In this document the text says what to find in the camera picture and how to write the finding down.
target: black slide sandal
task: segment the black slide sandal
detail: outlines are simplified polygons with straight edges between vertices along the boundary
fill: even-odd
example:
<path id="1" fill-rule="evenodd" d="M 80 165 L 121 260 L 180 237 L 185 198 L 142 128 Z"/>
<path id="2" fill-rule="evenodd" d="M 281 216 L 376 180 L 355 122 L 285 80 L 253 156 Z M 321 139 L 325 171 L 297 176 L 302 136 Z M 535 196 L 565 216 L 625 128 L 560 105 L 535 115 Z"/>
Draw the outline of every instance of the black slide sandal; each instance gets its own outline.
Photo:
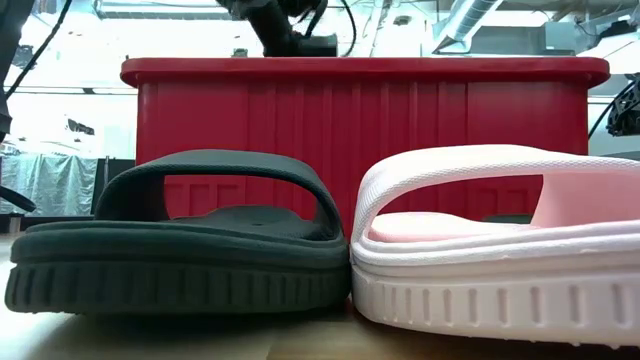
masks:
<path id="1" fill-rule="evenodd" d="M 167 175 L 286 180 L 317 199 L 316 218 L 239 206 L 170 220 Z M 30 228 L 12 247 L 5 303 L 16 312 L 274 313 L 339 304 L 350 291 L 336 205 L 308 165 L 227 150 L 169 155 L 117 176 L 93 221 Z"/>

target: gray curtain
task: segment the gray curtain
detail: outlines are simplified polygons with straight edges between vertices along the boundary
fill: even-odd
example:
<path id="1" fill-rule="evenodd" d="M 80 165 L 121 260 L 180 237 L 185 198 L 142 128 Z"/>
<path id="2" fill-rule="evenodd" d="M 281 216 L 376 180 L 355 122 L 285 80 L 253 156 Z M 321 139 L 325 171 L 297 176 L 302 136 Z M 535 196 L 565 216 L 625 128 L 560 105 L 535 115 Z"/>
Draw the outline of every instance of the gray curtain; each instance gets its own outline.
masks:
<path id="1" fill-rule="evenodd" d="M 31 199 L 36 211 L 27 216 L 89 216 L 97 159 L 59 155 L 2 158 L 2 185 Z M 0 213 L 24 213 L 1 201 Z"/>

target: ridged sole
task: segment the ridged sole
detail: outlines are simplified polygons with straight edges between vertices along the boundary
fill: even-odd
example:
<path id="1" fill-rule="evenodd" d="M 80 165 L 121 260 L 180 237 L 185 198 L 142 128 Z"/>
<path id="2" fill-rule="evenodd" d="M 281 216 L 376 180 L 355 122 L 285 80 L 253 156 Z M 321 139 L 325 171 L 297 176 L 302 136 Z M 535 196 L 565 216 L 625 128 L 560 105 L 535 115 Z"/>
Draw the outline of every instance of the ridged sole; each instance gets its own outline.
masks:
<path id="1" fill-rule="evenodd" d="M 273 313 L 331 306 L 348 295 L 348 267 L 252 270 L 126 261 L 22 263 L 5 303 L 15 312 Z"/>
<path id="2" fill-rule="evenodd" d="M 640 268 L 392 278 L 354 266 L 353 299 L 372 321 L 424 332 L 640 346 Z"/>

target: wooden table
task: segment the wooden table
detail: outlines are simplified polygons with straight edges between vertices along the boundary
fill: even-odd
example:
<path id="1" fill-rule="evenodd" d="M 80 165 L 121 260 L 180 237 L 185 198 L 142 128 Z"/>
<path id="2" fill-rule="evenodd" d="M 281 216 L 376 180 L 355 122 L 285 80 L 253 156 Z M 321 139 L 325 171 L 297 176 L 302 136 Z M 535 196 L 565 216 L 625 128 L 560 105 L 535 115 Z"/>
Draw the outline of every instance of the wooden table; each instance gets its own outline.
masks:
<path id="1" fill-rule="evenodd" d="M 0 238 L 0 287 L 12 264 Z M 640 359 L 637 348 L 470 339 L 394 329 L 344 308 L 241 318 L 16 314 L 0 306 L 0 360 Z"/>

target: red bin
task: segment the red bin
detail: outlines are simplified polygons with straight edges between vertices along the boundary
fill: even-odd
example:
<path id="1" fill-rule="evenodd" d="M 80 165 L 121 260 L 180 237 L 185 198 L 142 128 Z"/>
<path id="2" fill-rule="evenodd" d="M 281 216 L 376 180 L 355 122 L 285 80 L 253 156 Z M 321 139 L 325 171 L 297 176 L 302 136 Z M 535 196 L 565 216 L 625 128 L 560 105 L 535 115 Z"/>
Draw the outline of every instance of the red bin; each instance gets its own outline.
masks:
<path id="1" fill-rule="evenodd" d="M 366 170 L 419 148 L 509 143 L 587 153 L 587 90 L 609 77 L 593 58 L 134 59 L 137 163 L 203 148 L 282 154 L 311 165 L 347 233 Z M 405 195 L 385 211 L 479 220 L 531 213 L 539 177 L 453 183 Z M 167 179 L 172 217 L 234 204 L 275 204 L 310 218 L 294 185 L 243 177 Z"/>

